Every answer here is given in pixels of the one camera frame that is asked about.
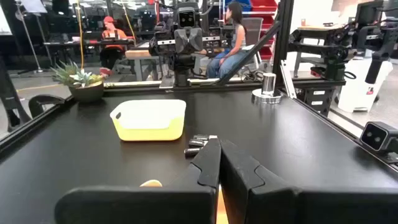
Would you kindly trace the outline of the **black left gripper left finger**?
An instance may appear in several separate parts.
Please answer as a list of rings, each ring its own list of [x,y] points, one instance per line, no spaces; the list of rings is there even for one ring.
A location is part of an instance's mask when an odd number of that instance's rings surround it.
[[[215,224],[220,163],[215,138],[169,185],[72,189],[55,205],[56,224]]]

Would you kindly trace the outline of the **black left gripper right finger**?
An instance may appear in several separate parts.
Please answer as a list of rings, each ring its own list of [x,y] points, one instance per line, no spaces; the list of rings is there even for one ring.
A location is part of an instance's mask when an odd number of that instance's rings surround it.
[[[231,141],[220,145],[229,224],[398,224],[398,190],[294,186]]]

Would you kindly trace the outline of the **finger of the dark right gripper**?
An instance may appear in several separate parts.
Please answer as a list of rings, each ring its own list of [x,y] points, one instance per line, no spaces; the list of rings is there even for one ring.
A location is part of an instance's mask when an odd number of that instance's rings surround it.
[[[191,28],[188,37],[188,52],[194,53],[203,50],[203,34],[201,28]]]
[[[174,31],[175,50],[177,53],[182,54],[188,46],[188,36],[185,29],[177,29]]]

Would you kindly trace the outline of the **wooden table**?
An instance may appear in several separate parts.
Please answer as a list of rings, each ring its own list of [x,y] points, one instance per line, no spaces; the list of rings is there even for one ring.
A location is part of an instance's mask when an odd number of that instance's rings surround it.
[[[157,81],[162,76],[160,57],[152,56],[148,50],[127,50],[125,56],[132,65],[135,81],[147,81],[148,78]]]

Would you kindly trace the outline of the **orange plastic bin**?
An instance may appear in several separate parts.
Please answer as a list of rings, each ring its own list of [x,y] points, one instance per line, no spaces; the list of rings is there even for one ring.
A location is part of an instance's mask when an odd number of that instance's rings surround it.
[[[162,184],[158,180],[148,180],[142,183],[141,187],[162,187]],[[228,216],[226,213],[221,185],[219,185],[217,202],[216,224],[228,224]]]

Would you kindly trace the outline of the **person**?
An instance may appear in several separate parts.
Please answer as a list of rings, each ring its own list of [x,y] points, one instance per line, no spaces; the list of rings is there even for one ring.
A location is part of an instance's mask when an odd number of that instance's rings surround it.
[[[103,22],[105,30],[102,33],[102,40],[135,39],[134,36],[128,36],[123,30],[116,28],[114,19],[111,16],[106,16]],[[111,75],[114,64],[124,53],[125,46],[123,45],[105,45],[99,55],[101,61],[100,74],[104,76]]]
[[[231,71],[246,54],[243,48],[246,46],[246,28],[243,26],[243,9],[240,3],[233,1],[228,4],[225,21],[232,22],[234,27],[232,49],[218,54],[206,67],[208,78],[222,78]]]

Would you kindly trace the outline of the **silver mounting plate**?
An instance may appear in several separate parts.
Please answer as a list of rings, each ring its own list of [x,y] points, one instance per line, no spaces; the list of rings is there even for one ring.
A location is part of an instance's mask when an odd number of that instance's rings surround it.
[[[174,87],[174,76],[164,76],[161,79],[161,83],[159,88],[161,89],[169,89]]]

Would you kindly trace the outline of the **grey office chair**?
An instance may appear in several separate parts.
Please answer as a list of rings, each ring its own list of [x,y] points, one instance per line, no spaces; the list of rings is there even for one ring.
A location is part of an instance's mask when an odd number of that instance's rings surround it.
[[[260,39],[263,18],[244,17],[242,24],[246,28],[246,46],[243,50],[251,50]]]

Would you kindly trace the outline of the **yellow plastic bin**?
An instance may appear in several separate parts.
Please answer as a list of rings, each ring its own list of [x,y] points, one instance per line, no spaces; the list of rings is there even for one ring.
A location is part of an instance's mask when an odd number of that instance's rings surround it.
[[[183,133],[183,100],[129,100],[109,114],[123,141],[174,141]]]

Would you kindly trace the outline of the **chrome cylinder on round base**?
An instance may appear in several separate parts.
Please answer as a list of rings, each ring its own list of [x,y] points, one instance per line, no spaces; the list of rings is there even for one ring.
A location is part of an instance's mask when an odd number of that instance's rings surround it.
[[[254,104],[278,104],[282,95],[275,90],[276,74],[263,73],[262,87],[252,91],[251,101]]]

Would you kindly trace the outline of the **potted succulent plant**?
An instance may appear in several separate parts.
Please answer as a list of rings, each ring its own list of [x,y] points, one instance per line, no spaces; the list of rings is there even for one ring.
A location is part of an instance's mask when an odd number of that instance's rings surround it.
[[[60,62],[55,67],[50,68],[53,71],[52,78],[65,85],[70,93],[79,102],[91,103],[102,99],[104,92],[104,78],[92,72],[86,72],[75,62]]]

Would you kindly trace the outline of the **black labelled drawer boxes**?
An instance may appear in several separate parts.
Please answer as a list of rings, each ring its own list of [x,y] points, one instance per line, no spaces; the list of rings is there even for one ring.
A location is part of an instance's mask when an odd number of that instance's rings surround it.
[[[335,88],[304,89],[303,102],[323,116],[328,116]]]

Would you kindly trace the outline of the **white cabinet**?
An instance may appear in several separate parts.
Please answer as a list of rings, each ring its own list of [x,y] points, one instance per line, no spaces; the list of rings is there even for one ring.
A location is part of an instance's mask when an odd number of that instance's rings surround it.
[[[365,82],[366,75],[371,64],[371,59],[350,60],[346,64],[345,71],[356,75],[356,79],[346,78],[346,84],[341,87],[338,95],[339,109],[352,113],[354,111],[369,112],[374,104],[382,83],[393,70],[393,65],[389,61],[384,61],[381,65],[375,84]]]

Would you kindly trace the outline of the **black diagonal frame brace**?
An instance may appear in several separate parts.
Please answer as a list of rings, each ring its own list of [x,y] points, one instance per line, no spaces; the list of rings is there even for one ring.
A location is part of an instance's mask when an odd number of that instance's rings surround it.
[[[280,28],[282,26],[281,21],[276,21],[274,22],[273,25],[271,25],[271,28],[267,31],[267,33],[259,39],[259,41],[250,49],[246,52],[245,56],[239,60],[235,65],[233,65],[232,69],[224,75],[222,78],[220,78],[218,81],[215,81],[213,85],[216,86],[223,86],[229,82],[229,80],[245,65],[249,62],[249,59],[252,58],[255,54],[258,53],[258,51],[266,44],[268,40],[271,39],[278,31],[280,31]]]

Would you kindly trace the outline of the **black frame post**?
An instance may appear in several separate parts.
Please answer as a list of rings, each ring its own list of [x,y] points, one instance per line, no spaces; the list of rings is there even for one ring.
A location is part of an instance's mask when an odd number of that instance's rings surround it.
[[[280,0],[278,3],[277,16],[274,19],[280,24],[279,31],[276,33],[275,38],[274,61],[272,68],[272,72],[276,74],[275,84],[277,86],[281,86],[283,84],[282,70],[280,66],[281,61],[287,58],[294,1],[295,0]]]

